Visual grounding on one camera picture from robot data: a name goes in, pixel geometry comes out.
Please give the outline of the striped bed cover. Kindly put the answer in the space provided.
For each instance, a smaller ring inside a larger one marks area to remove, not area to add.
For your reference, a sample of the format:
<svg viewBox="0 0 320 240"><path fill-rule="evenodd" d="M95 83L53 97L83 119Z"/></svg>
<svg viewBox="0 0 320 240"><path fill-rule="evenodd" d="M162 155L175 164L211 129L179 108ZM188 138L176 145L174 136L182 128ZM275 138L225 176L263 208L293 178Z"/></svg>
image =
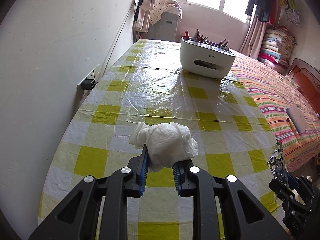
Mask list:
<svg viewBox="0 0 320 240"><path fill-rule="evenodd" d="M287 169L296 171L319 154L319 118L310 103L287 77L263 63L232 50L235 60L231 72L248 90L277 141L281 141ZM296 105L304 114L308 128L301 133L301 145L291 141L286 109Z"/></svg>

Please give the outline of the wooden headboard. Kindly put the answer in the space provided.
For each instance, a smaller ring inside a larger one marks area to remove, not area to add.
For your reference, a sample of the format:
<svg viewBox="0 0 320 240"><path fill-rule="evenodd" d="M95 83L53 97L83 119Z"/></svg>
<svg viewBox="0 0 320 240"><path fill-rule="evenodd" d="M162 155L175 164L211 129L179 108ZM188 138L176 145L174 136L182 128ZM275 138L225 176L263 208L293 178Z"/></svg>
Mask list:
<svg viewBox="0 0 320 240"><path fill-rule="evenodd" d="M298 90L319 114L319 71L307 62L295 58L289 71L289 78L298 85Z"/></svg>

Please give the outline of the pencil on bed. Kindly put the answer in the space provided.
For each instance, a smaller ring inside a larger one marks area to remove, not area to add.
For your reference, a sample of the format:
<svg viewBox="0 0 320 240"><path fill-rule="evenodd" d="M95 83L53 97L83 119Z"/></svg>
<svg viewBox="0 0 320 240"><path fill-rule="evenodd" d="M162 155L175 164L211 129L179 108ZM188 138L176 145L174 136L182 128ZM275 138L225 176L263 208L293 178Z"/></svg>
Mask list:
<svg viewBox="0 0 320 240"><path fill-rule="evenodd" d="M295 141L295 143L300 146L302 144L301 143L301 135L298 133L294 123L292 122L292 120L289 117L287 117L286 122L287 122L287 125L289 126L289 129L290 129L290 132L289 132L290 140Z"/></svg>

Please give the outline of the silver blister pack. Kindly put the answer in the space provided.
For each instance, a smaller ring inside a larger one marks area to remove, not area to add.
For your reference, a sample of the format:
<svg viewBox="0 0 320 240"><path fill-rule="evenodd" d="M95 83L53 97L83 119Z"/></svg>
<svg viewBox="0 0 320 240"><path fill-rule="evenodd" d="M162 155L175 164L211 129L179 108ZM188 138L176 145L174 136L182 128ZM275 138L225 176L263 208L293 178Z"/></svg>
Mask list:
<svg viewBox="0 0 320 240"><path fill-rule="evenodd" d="M283 146L282 142L276 142L275 149L271 153L267 165L270 168L274 179L280 181L281 183L286 182L286 168L283 157Z"/></svg>

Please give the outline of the beige garment on hook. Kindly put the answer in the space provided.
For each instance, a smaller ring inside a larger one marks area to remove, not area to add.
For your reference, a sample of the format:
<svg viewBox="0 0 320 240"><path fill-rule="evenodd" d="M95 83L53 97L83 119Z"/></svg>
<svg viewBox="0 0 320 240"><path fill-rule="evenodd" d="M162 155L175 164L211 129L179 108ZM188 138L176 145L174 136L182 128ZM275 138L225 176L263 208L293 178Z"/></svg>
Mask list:
<svg viewBox="0 0 320 240"><path fill-rule="evenodd" d="M155 0L139 0L133 20L134 31L147 33L149 31L150 14Z"/></svg>

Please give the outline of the white tissue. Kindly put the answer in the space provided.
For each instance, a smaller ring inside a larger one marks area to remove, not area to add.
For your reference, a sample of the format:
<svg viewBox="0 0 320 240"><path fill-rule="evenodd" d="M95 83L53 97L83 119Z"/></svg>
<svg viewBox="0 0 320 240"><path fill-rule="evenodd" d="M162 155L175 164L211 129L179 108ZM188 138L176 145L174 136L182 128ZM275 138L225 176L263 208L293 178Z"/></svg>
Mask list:
<svg viewBox="0 0 320 240"><path fill-rule="evenodd" d="M187 126L170 122L147 125L139 122L129 137L129 144L146 146L149 153L149 169L158 172L171 168L176 162L199 155L199 146Z"/></svg>

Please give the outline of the white wall socket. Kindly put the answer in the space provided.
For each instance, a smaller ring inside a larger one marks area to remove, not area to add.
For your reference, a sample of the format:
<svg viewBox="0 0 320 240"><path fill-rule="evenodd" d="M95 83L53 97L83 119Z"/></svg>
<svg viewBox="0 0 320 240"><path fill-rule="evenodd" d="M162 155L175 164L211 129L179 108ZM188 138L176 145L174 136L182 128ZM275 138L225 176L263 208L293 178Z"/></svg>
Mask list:
<svg viewBox="0 0 320 240"><path fill-rule="evenodd" d="M80 99L84 98L98 83L102 75L102 66L97 64L86 77L76 86L77 95Z"/></svg>

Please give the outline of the pink curtain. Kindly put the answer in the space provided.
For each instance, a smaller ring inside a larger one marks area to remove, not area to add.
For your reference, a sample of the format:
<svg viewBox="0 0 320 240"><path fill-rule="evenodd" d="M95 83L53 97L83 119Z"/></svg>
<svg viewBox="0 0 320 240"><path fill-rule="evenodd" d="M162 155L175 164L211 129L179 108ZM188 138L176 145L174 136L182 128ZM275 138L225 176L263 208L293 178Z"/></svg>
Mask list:
<svg viewBox="0 0 320 240"><path fill-rule="evenodd" d="M267 26L268 23L260 22L258 20L258 17L254 16L253 22L249 27L249 30L243 44L240 47L239 52L256 60L260 53L260 48Z"/></svg>

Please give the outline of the grey air cooler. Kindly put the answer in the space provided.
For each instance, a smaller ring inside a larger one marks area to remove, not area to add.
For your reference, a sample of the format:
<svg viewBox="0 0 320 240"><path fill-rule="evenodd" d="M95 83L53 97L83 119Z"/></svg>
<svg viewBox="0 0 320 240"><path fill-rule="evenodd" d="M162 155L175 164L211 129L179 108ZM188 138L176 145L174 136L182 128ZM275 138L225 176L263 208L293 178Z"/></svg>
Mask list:
<svg viewBox="0 0 320 240"><path fill-rule="evenodd" d="M180 22L180 10L173 6L161 14L161 19L154 25L149 25L149 32L145 38L152 40L163 40L174 42L178 23Z"/></svg>

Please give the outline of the stack of folded blankets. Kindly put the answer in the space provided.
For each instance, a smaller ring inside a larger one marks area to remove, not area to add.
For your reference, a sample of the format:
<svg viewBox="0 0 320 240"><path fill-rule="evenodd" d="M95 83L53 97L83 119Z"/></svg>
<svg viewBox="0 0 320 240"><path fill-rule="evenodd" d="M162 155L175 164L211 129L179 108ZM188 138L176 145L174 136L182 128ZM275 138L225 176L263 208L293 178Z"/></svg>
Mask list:
<svg viewBox="0 0 320 240"><path fill-rule="evenodd" d="M270 26L265 31L258 61L286 76L290 69L290 57L296 44L295 37L286 27Z"/></svg>

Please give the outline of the green checkered plastic tablecloth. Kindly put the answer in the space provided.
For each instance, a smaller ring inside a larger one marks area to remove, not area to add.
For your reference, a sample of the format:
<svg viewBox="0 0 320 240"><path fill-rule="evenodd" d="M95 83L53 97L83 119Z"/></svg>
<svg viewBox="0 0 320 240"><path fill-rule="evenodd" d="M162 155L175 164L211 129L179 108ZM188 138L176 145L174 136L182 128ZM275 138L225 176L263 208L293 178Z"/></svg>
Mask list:
<svg viewBox="0 0 320 240"><path fill-rule="evenodd" d="M141 154L162 165L142 198L128 200L129 239L191 239L193 200L178 196L171 164L184 147L212 176L234 175L267 208L278 208L267 160L274 135L233 73L221 80L186 74L180 45L138 41L89 93L65 131L47 173L43 221L85 176L103 178Z"/></svg>

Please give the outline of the dotted cloth on cooler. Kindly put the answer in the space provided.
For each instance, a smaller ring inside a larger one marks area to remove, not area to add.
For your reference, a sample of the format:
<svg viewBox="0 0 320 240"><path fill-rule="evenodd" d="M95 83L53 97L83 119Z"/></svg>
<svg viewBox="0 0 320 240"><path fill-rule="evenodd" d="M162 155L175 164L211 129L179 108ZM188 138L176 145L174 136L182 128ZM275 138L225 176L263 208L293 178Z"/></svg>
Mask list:
<svg viewBox="0 0 320 240"><path fill-rule="evenodd" d="M179 20L182 20L182 8L176 0L155 0L153 9L150 12L150 24L155 25L162 18L162 14L172 9L173 7L178 8Z"/></svg>

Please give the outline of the white desk organizer box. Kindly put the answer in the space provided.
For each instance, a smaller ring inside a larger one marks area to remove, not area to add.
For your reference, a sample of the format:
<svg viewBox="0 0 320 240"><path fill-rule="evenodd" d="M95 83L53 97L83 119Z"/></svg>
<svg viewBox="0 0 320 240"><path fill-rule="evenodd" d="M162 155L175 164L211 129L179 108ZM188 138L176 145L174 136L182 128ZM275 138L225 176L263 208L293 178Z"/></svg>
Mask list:
<svg viewBox="0 0 320 240"><path fill-rule="evenodd" d="M181 37L180 63L185 73L193 73L215 79L224 78L235 60L235 55L227 48L228 42L219 44L203 40L197 31L193 38L186 31Z"/></svg>

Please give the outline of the black power adapter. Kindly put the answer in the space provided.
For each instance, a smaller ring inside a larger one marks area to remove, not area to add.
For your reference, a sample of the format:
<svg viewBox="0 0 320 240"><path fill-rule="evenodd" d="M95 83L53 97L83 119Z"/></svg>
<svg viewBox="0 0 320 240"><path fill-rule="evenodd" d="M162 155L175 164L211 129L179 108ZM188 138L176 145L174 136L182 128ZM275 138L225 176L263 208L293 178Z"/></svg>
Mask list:
<svg viewBox="0 0 320 240"><path fill-rule="evenodd" d="M97 82L95 81L95 79L84 79L80 83L80 87L82 90L92 90L96 84Z"/></svg>

